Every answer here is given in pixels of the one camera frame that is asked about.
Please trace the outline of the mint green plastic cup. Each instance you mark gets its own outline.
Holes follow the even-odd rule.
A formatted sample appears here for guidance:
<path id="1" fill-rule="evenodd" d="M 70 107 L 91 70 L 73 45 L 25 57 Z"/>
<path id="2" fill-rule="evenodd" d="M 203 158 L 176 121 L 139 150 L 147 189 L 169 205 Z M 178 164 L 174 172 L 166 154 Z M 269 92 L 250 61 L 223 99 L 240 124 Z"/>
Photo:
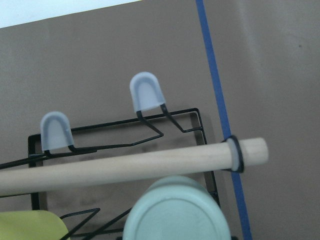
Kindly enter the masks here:
<path id="1" fill-rule="evenodd" d="M 153 183 L 132 207 L 124 240 L 230 240 L 227 220 L 207 190 L 186 176 Z"/>

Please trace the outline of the yellow plastic cup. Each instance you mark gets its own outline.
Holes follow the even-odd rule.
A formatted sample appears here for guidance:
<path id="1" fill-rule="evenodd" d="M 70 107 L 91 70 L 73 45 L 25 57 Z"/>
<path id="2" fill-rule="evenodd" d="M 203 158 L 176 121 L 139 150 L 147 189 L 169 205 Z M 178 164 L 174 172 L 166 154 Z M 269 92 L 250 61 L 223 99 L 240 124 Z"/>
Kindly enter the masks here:
<path id="1" fill-rule="evenodd" d="M 68 232 L 64 222 L 57 215 L 46 210 L 0 213 L 2 240 L 59 240 Z"/>

